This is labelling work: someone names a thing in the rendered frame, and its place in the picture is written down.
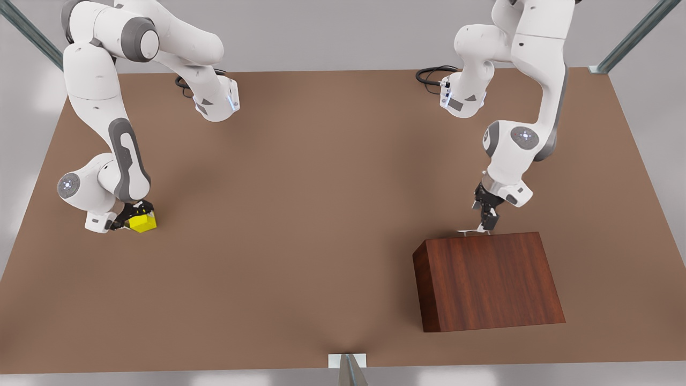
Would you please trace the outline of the yellow square block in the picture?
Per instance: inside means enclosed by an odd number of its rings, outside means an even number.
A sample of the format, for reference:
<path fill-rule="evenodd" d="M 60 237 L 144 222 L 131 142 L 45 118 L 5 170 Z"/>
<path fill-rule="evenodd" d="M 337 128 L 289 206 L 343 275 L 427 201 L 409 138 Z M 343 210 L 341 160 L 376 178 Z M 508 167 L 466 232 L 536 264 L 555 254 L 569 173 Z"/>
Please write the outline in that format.
<path fill-rule="evenodd" d="M 153 212 L 144 213 L 127 220 L 128 228 L 139 233 L 156 229 L 156 218 Z"/>

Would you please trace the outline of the dark wooden drawer cabinet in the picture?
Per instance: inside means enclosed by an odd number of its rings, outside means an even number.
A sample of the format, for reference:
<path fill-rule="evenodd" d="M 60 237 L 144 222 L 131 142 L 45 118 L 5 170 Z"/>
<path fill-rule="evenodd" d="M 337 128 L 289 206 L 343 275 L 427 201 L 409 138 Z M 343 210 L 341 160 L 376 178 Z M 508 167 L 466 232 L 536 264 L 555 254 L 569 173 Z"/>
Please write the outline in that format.
<path fill-rule="evenodd" d="M 427 239 L 413 263 L 424 332 L 564 323 L 537 232 Z"/>

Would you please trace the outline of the silver frame post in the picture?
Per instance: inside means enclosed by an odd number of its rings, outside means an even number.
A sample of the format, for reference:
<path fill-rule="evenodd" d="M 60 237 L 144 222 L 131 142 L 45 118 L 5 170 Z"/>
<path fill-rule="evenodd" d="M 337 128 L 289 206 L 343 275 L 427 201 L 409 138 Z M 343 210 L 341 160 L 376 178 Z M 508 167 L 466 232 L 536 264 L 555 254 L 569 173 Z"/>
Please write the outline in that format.
<path fill-rule="evenodd" d="M 63 71 L 62 52 L 10 0 L 0 0 L 0 14 Z"/>
<path fill-rule="evenodd" d="M 367 354 L 329 354 L 328 367 L 339 369 L 338 386 L 369 386 L 362 368 L 367 367 Z"/>
<path fill-rule="evenodd" d="M 680 2 L 682 0 L 659 0 L 598 65 L 588 66 L 590 73 L 610 73 Z"/>

